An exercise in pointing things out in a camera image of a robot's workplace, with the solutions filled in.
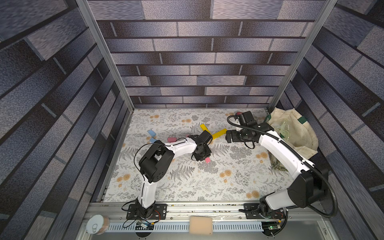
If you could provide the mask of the yellow block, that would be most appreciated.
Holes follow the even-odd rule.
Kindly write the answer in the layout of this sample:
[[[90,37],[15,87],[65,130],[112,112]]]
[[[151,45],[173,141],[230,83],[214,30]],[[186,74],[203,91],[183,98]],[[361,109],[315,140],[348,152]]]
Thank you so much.
[[[213,140],[225,135],[227,133],[227,129],[220,130],[212,135]]]
[[[209,131],[208,128],[204,124],[201,124],[200,127],[203,131],[207,131],[207,132]]]

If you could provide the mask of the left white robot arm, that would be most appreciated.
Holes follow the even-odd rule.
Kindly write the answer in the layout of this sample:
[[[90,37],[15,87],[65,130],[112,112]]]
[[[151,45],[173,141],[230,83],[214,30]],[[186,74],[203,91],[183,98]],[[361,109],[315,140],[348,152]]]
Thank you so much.
[[[135,200],[138,214],[148,219],[155,210],[155,194],[158,182],[167,173],[172,161],[183,155],[190,155],[193,160],[204,161],[211,156],[209,144],[213,136],[203,131],[200,135],[190,135],[177,139],[173,143],[156,140],[141,157],[137,169],[143,176],[140,195]]]

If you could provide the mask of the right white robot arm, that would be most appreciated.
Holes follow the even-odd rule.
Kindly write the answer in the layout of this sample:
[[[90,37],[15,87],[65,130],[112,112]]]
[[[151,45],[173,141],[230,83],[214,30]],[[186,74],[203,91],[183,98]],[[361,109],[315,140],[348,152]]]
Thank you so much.
[[[301,156],[267,123],[255,127],[241,126],[232,122],[229,124],[239,128],[240,131],[227,131],[228,143],[236,141],[259,143],[277,158],[294,180],[288,188],[260,198],[259,206],[253,210],[254,213],[267,219],[280,209],[308,207],[326,218],[337,215],[339,209],[337,196],[328,181],[327,170],[319,170],[315,164]],[[331,196],[332,209],[329,213],[324,213],[313,207],[312,203],[320,200],[327,192]]]

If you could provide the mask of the pink block one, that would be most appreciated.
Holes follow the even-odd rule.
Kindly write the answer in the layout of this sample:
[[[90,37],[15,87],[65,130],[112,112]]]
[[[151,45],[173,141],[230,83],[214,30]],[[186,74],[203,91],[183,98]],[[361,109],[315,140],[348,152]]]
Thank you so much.
[[[168,138],[168,143],[174,143],[178,140],[178,138]]]

